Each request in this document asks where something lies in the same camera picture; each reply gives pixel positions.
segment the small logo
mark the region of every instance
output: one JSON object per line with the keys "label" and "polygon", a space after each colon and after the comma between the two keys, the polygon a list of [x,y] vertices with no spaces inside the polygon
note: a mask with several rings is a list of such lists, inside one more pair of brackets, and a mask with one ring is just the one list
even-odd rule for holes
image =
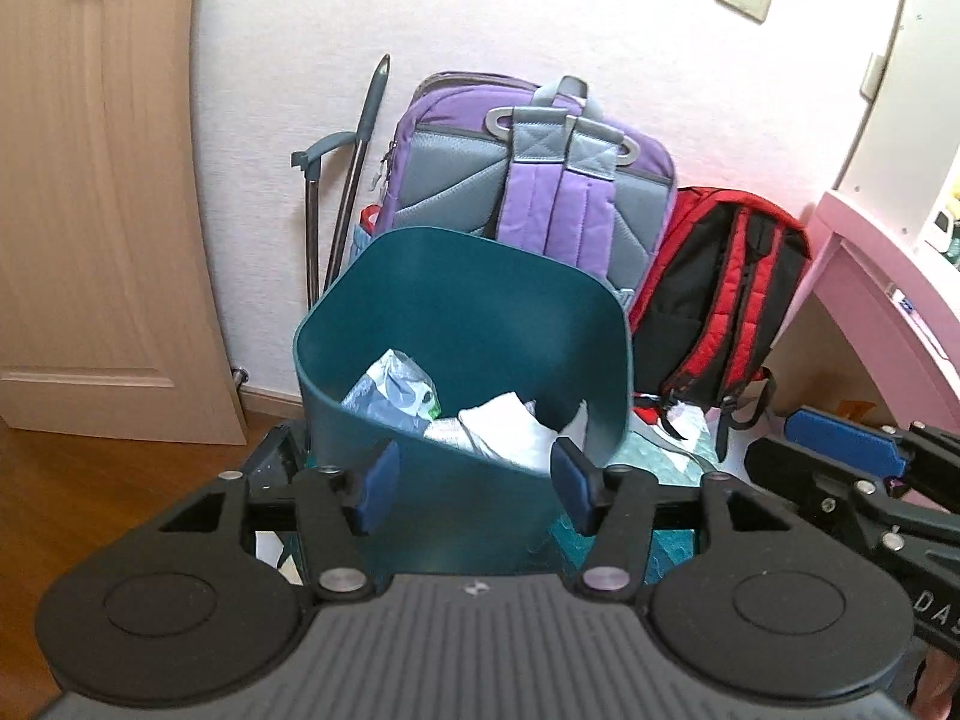
{"label": "small logo", "polygon": [[485,592],[490,592],[490,585],[486,581],[473,580],[471,583],[464,585],[464,593],[473,598],[483,595]]}
{"label": "small logo", "polygon": [[952,613],[949,603],[944,604],[941,601],[939,604],[935,604],[934,601],[936,601],[936,597],[933,593],[924,590],[913,605],[913,610],[917,613],[916,616],[930,625],[940,623],[941,628],[946,628],[947,625],[952,623],[949,632],[956,637],[960,637],[960,614],[955,611]]}

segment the door panel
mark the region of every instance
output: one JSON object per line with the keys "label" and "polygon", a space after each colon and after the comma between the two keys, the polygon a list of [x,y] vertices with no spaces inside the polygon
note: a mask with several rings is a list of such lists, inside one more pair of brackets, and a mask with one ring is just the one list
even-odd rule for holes
{"label": "door panel", "polygon": [[0,416],[244,440],[193,172],[193,0],[0,0]]}

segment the blue gripper pad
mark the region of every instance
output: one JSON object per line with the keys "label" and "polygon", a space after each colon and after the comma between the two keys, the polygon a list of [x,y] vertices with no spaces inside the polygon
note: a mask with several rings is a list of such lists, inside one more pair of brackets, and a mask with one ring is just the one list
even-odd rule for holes
{"label": "blue gripper pad", "polygon": [[599,471],[570,439],[561,437],[554,442],[550,450],[550,481],[574,529],[591,536],[598,525],[590,495],[592,474],[599,475]]}
{"label": "blue gripper pad", "polygon": [[378,442],[376,457],[363,475],[363,493],[356,505],[360,533],[372,533],[390,514],[400,480],[400,447],[397,442]]}
{"label": "blue gripper pad", "polygon": [[892,436],[816,409],[792,413],[784,423],[784,437],[881,479],[901,477],[906,468]]}

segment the red backpack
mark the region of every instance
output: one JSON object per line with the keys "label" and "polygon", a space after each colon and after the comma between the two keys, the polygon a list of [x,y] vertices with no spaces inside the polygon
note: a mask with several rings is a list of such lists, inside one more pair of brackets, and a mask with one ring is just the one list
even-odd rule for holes
{"label": "red backpack", "polygon": [[[679,401],[719,408],[723,460],[728,430],[757,424],[773,398],[776,385],[761,366],[809,261],[803,225],[769,200],[732,189],[680,189],[630,309],[637,413],[653,421]],[[762,378],[768,381],[757,413],[737,422],[737,399]]]}

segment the backpack zipper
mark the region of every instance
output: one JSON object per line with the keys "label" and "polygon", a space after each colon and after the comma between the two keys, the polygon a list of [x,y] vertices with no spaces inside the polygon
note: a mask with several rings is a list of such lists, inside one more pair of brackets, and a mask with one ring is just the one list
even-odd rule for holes
{"label": "backpack zipper", "polygon": [[493,141],[493,143],[504,143],[496,135],[488,132],[477,132],[474,129],[463,129],[462,127],[450,127],[449,124],[418,124],[414,128],[414,134],[418,132],[434,132],[437,135],[450,135],[454,138],[471,138],[477,141]]}
{"label": "backpack zipper", "polygon": [[384,173],[387,176],[384,186],[387,186],[387,184],[390,183],[390,169],[394,166],[392,156],[394,156],[394,151],[396,149],[397,141],[390,141],[390,146],[387,147],[387,152],[380,158],[380,167],[377,168],[376,175],[373,177],[373,181],[370,183],[370,191],[376,191],[376,185],[380,183]]}
{"label": "backpack zipper", "polygon": [[462,71],[447,71],[446,73],[435,73],[433,76],[426,77],[421,85],[416,87],[414,97],[411,103],[419,100],[427,92],[439,89],[442,86],[459,86],[465,83],[488,83],[493,86],[506,86],[511,89],[523,89],[529,92],[536,92],[536,84],[520,79],[512,79],[510,76],[501,76],[496,73],[463,73]]}

